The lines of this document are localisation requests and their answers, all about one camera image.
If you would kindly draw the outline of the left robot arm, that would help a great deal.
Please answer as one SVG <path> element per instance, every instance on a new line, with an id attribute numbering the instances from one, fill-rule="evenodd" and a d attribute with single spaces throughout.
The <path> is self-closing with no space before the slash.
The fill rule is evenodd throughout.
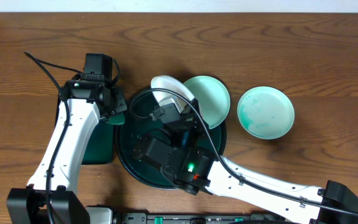
<path id="1" fill-rule="evenodd" d="M 123 91 L 105 81 L 68 80 L 44 157 L 23 189 L 13 188 L 7 209 L 13 223 L 116 223 L 114 210 L 84 206 L 76 193 L 84 154 L 97 125 L 126 110 Z"/>

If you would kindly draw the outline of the mint plate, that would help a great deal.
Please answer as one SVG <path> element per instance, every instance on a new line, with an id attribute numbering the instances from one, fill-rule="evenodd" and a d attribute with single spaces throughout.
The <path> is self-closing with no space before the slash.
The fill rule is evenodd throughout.
<path id="1" fill-rule="evenodd" d="M 295 122 L 295 109 L 289 97 L 270 86 L 247 90 L 237 105 L 241 126 L 259 139 L 277 139 L 286 135 Z"/>
<path id="2" fill-rule="evenodd" d="M 210 76 L 197 76 L 184 85 L 198 100 L 200 113 L 209 129 L 218 127 L 227 117 L 231 99 L 227 88 L 218 79 Z"/>

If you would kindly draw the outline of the white plate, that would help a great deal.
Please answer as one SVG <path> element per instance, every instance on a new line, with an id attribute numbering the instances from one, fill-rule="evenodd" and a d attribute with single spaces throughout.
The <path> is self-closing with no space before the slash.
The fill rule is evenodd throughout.
<path id="1" fill-rule="evenodd" d="M 175 93 L 178 93 L 179 95 L 186 98 L 188 101 L 192 101 L 195 98 L 194 94 L 192 94 L 192 92 L 184 84 L 182 84 L 182 82 L 168 75 L 160 75 L 160 76 L 153 77 L 153 79 L 150 82 L 150 87 L 163 88 L 163 89 L 174 91 Z M 158 103 L 166 96 L 176 96 L 176 95 L 163 91 L 154 91 L 153 96 Z"/>

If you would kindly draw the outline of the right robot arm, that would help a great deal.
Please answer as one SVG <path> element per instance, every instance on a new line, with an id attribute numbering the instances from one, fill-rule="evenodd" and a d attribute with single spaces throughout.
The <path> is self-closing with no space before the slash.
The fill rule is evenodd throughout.
<path id="1" fill-rule="evenodd" d="M 358 196 L 339 182 L 330 180 L 325 188 L 285 182 L 233 163 L 216 146 L 196 146 L 195 139 L 213 140 L 196 99 L 171 96 L 151 111 L 138 111 L 140 102 L 132 101 L 131 116 L 161 122 L 168 139 L 147 132 L 134 157 L 157 169 L 175 187 L 193 195 L 204 191 L 242 200 L 295 223 L 358 223 Z"/>

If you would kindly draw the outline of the green sponge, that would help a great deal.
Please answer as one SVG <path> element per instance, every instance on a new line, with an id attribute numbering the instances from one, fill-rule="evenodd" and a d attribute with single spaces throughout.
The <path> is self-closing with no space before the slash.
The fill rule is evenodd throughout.
<path id="1" fill-rule="evenodd" d="M 110 116 L 106 122 L 110 125 L 122 125 L 125 122 L 125 116 L 123 113 L 117 113 L 114 116 Z"/>

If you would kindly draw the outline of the mint plate top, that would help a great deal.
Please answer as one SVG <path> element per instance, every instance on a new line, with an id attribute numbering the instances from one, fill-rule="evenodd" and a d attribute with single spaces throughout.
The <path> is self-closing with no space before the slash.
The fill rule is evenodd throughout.
<path id="1" fill-rule="evenodd" d="M 231 99 L 227 88 L 218 79 L 210 76 L 197 76 L 184 85 L 198 100 L 200 113 L 209 129 L 218 127 L 227 117 Z"/>

